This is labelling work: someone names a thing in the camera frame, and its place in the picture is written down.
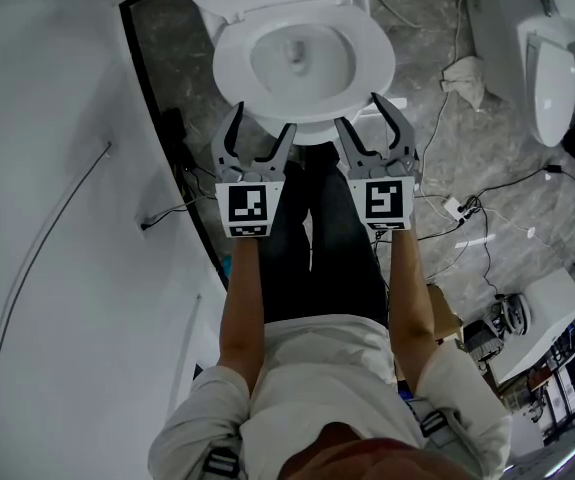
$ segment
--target strap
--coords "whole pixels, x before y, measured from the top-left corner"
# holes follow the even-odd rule
[[[240,466],[238,465],[238,455],[229,448],[215,448],[209,452],[203,471],[215,475],[215,478],[238,478]],[[203,475],[203,478],[213,478],[210,475]]]
[[[423,436],[428,439],[427,449],[437,451],[460,464],[477,478],[487,476],[484,462],[459,421],[458,414],[450,409],[436,409],[427,400],[407,400]]]

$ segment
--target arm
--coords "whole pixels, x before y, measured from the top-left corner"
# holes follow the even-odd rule
[[[420,265],[416,232],[394,231],[391,239],[389,339],[412,392],[438,348],[434,314]]]
[[[238,372],[251,393],[263,365],[265,318],[260,288],[258,241],[234,241],[231,278],[220,323],[218,364]]]

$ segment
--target black pants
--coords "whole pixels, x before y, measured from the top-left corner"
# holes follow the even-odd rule
[[[387,294],[333,144],[306,149],[305,170],[288,162],[271,236],[260,240],[265,322],[350,314],[387,326]],[[313,220],[313,257],[303,228]]]

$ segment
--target power outlet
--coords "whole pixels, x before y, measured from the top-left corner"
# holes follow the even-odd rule
[[[449,199],[447,199],[447,201],[445,201],[443,203],[443,208],[445,209],[445,211],[451,215],[454,220],[456,221],[460,221],[460,219],[464,218],[463,212],[461,212],[459,210],[460,208],[460,203],[458,202],[458,200],[455,197],[450,197]]]

